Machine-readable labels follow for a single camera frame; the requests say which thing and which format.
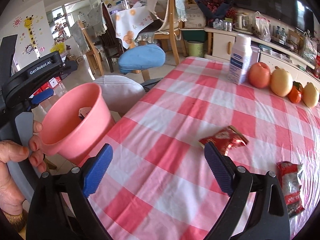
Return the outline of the yellow sleeve forearm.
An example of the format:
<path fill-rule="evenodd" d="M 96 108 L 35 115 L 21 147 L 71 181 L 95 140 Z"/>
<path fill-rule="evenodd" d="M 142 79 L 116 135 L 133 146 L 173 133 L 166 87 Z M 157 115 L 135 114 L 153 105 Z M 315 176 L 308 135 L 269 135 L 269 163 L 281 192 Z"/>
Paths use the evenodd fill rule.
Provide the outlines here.
<path fill-rule="evenodd" d="M 22 213 L 19 215 L 11 215 L 6 212 L 3 212 L 6 219 L 13 226 L 13 228 L 19 233 L 19 235 L 26 239 L 26 226 L 28 213 L 25 209 L 22 210 Z"/>

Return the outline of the person's left hand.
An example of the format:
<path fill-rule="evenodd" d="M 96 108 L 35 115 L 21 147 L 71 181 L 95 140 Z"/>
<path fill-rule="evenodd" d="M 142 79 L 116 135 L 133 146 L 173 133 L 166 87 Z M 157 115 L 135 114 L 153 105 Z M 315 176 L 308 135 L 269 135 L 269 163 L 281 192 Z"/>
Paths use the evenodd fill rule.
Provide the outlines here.
<path fill-rule="evenodd" d="M 41 151 L 41 139 L 37 135 L 42 131 L 43 126 L 40 122 L 34 121 L 33 130 L 34 135 L 29 140 L 29 146 L 21 146 L 10 140 L 1 141 L 1 210 L 10 215 L 19 215 L 22 213 L 22 204 L 25 200 L 24 195 L 20 192 L 16 183 L 10 175 L 7 167 L 7 162 L 20 162 L 29 159 L 31 165 L 39 172 L 44 172 L 47 167 L 44 162 L 44 154 Z"/>

